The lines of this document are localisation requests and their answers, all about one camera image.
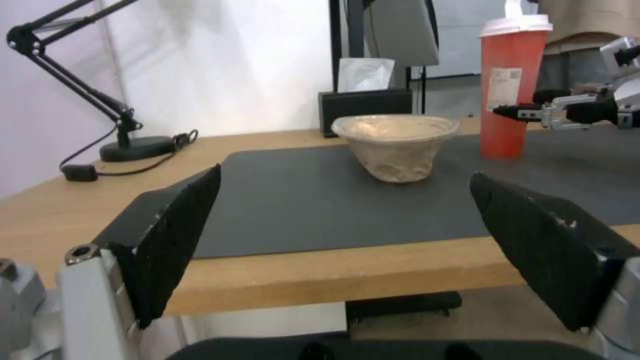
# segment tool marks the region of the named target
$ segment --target cup lid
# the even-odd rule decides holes
[[[489,20],[480,31],[480,37],[519,33],[521,31],[552,31],[553,29],[554,25],[549,22],[549,16],[547,15],[523,15]]]

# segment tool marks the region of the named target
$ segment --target sticker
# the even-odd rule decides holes
[[[512,67],[505,69],[495,67],[491,69],[489,94],[486,98],[486,110],[492,111],[500,105],[518,104],[521,80],[521,68]]]

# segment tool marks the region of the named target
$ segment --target plastic bowl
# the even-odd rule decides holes
[[[389,183],[427,178],[442,142],[460,122],[422,115],[363,115],[337,119],[332,130],[345,138],[367,171]]]

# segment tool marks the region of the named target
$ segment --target red cup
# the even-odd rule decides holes
[[[480,148],[487,158],[518,158],[527,124],[496,115],[498,105],[533,102],[549,31],[546,15],[491,20],[482,38]]]

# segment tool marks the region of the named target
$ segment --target tissue box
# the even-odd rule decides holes
[[[336,137],[333,121],[343,116],[375,114],[411,114],[413,93],[408,89],[363,92],[321,92],[318,94],[320,131],[325,138]]]

